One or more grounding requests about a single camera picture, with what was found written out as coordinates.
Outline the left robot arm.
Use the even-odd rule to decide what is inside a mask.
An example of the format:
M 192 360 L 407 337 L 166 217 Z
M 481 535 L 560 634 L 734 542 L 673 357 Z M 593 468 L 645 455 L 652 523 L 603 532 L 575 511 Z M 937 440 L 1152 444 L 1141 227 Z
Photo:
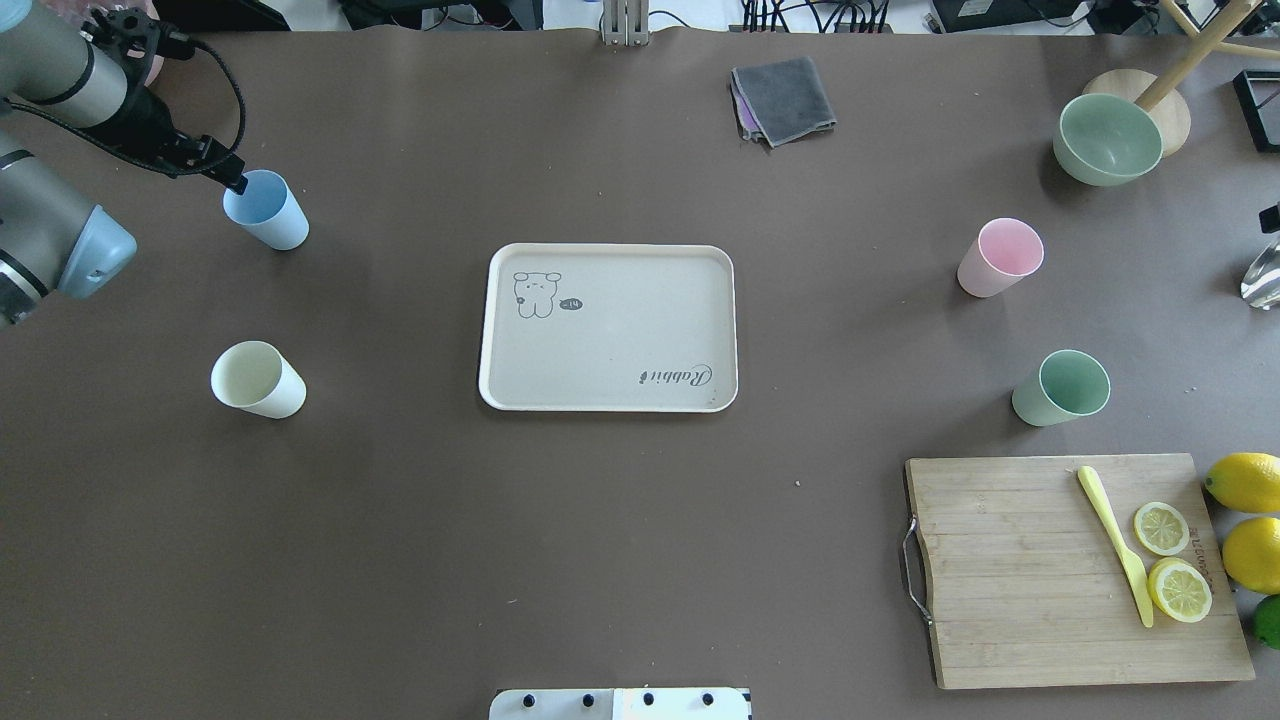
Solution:
M 239 141 L 177 128 L 147 86 L 159 58 L 209 45 L 141 9 L 96 9 L 76 29 L 40 1 L 3 4 L 3 117 L 44 119 L 122 165 L 168 178 L 204 176 L 246 191 Z M 20 135 L 3 133 L 3 325 L 26 322 L 54 293 L 86 299 L 134 258 L 137 241 Z

